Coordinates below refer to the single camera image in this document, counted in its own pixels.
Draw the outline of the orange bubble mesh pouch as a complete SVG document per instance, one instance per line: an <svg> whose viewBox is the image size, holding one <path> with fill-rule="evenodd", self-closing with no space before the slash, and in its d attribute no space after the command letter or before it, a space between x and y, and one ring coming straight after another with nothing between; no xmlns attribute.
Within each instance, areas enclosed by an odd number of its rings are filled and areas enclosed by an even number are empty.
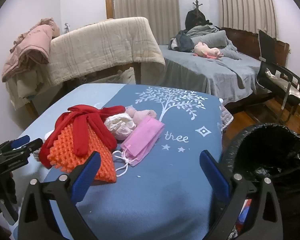
<svg viewBox="0 0 300 240"><path fill-rule="evenodd" d="M74 131L73 124L69 124L61 130L47 156L50 164L64 172L71 172L78 165L85 163L90 155L96 151L100 154L101 165L96 172L95 180L115 183L116 172L110 150L104 145L90 125L83 132L83 143L78 142Z"/></svg>

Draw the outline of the red knit gloves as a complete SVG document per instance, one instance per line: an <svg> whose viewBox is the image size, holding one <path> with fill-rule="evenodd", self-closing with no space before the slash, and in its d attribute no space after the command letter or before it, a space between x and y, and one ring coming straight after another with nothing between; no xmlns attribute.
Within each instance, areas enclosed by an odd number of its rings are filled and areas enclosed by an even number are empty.
<svg viewBox="0 0 300 240"><path fill-rule="evenodd" d="M88 105L76 105L68 108L68 111L63 113L55 123L54 131L49 135L46 141L43 143L42 148L39 152L39 160L46 167L51 168L52 165L47 159L50 148L53 146L53 142L60 135L67 125L73 124L74 133L77 135L78 142L83 143L83 132L86 131L86 127L90 125L97 136L102 140L104 145L109 150L114 150L117 147L117 140L106 128L104 122L106 118L125 113L124 106L113 106L104 107L97 109L93 106Z"/></svg>

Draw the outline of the white tissue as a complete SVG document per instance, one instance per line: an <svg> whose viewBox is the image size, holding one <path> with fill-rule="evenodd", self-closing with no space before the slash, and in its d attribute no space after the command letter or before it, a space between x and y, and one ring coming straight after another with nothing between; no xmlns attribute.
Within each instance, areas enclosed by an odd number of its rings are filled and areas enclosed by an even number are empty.
<svg viewBox="0 0 300 240"><path fill-rule="evenodd" d="M136 124L127 113L112 115L106 118L104 124L118 141L127 139L136 128Z"/></svg>

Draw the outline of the pink sock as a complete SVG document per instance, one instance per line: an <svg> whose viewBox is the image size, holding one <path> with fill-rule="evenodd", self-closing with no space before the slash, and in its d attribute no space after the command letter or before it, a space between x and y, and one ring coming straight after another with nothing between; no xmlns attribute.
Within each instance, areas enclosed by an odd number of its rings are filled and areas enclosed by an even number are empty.
<svg viewBox="0 0 300 240"><path fill-rule="evenodd" d="M147 116L150 116L151 118L157 117L157 113L154 110L146 109L137 111L133 106L126 107L126 113L132 118L136 126L138 126Z"/></svg>

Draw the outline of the pink padded jacket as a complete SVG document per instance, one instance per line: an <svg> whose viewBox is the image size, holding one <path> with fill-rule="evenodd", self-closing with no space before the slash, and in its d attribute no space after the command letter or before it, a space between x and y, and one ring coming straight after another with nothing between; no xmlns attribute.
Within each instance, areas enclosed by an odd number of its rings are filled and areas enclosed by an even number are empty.
<svg viewBox="0 0 300 240"><path fill-rule="evenodd" d="M2 82L30 70L37 64L47 64L50 60L50 43L59 35L60 29L53 18L43 18L29 31L20 34L14 40L4 63Z"/></svg>

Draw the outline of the blue tree-print table cloth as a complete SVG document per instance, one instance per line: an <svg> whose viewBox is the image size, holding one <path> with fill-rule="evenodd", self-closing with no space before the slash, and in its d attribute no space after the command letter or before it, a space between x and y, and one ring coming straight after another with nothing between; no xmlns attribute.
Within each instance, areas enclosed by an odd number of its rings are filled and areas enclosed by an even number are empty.
<svg viewBox="0 0 300 240"><path fill-rule="evenodd" d="M71 106L152 109L164 130L151 152L116 183L93 184L77 207L99 239L202 239L212 190L199 164L222 151L220 101L204 93L123 84L79 86L48 108L24 134L42 138Z"/></svg>

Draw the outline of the grey quilted pad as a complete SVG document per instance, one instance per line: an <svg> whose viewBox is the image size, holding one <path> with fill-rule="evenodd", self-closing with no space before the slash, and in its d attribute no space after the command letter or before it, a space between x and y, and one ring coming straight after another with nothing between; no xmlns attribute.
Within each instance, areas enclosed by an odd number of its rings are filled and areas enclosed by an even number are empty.
<svg viewBox="0 0 300 240"><path fill-rule="evenodd" d="M233 120L233 115L225 108L224 105L221 105L221 131L225 132Z"/></svg>

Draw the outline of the beige quilt over rack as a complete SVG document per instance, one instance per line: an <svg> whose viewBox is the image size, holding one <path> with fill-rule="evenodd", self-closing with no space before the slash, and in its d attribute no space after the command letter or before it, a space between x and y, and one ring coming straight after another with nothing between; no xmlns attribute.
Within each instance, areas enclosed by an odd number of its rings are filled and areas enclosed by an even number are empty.
<svg viewBox="0 0 300 240"><path fill-rule="evenodd" d="M141 82L156 85L165 59L145 17L128 17L90 24L54 38L47 84L65 81L131 63L141 65Z"/></svg>

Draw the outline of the silver seat cushion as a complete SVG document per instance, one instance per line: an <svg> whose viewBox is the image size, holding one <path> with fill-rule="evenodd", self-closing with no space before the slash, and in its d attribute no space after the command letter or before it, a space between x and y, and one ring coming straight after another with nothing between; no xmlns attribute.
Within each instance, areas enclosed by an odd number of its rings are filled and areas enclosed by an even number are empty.
<svg viewBox="0 0 300 240"><path fill-rule="evenodd" d="M266 69L266 77L275 85L279 86L280 88L282 88L285 92L287 91L288 88L288 81L277 77L275 75L273 75L270 70L267 68ZM293 95L296 96L298 99L300 99L300 91L295 88L293 85L291 85L290 90L289 90L289 95Z"/></svg>

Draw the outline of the pink plush toy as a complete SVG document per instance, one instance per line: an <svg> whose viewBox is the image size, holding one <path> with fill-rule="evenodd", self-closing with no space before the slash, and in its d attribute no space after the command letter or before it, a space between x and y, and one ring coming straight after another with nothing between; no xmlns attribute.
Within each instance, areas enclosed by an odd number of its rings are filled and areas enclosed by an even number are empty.
<svg viewBox="0 0 300 240"><path fill-rule="evenodd" d="M193 53L195 56L204 57L207 59L220 59L223 53L218 48L210 48L207 44L198 42L194 46Z"/></svg>

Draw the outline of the dark grey garment on bed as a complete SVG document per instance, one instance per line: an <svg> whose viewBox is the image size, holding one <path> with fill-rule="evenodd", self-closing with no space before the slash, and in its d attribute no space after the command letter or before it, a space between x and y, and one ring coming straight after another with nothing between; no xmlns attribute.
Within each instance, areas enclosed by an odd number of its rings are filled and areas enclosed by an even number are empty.
<svg viewBox="0 0 300 240"><path fill-rule="evenodd" d="M175 37L170 39L168 49L190 53L193 52L194 42L187 36L187 30L181 30Z"/></svg>

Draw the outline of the left beige curtain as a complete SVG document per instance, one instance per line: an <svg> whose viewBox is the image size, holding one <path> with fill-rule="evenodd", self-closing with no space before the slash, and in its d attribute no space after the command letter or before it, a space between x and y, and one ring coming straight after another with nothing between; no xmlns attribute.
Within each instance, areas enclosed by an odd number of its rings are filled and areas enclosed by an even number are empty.
<svg viewBox="0 0 300 240"><path fill-rule="evenodd" d="M179 0L114 0L116 18L145 17L158 44L168 44L181 29Z"/></svg>

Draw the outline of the beige curtain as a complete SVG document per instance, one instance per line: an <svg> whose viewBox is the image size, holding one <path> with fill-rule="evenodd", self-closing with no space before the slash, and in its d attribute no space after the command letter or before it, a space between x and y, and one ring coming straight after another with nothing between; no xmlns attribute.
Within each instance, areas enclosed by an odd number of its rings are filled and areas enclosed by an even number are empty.
<svg viewBox="0 0 300 240"><path fill-rule="evenodd" d="M251 33L264 31L277 38L273 0L219 0L221 26Z"/></svg>
<svg viewBox="0 0 300 240"><path fill-rule="evenodd" d="M181 29L179 0L114 0L116 18L145 17L158 44L168 44Z"/></svg>

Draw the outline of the coat stand with black coat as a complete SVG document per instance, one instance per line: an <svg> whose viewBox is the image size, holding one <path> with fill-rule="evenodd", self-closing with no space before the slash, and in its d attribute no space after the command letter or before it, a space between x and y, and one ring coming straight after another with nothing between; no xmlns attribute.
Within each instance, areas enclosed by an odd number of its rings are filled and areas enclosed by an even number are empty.
<svg viewBox="0 0 300 240"><path fill-rule="evenodd" d="M190 10L185 18L185 29L190 30L199 25L212 25L212 23L206 19L205 15L199 9L199 7L203 4L199 4L198 0L196 0L193 4L195 8Z"/></svg>

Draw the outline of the right beige curtain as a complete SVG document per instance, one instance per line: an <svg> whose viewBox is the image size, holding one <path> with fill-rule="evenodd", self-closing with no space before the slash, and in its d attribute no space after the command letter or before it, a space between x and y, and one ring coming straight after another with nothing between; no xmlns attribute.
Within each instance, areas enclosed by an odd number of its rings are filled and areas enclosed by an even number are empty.
<svg viewBox="0 0 300 240"><path fill-rule="evenodd" d="M219 0L221 26L251 33L264 31L277 38L273 0Z"/></svg>

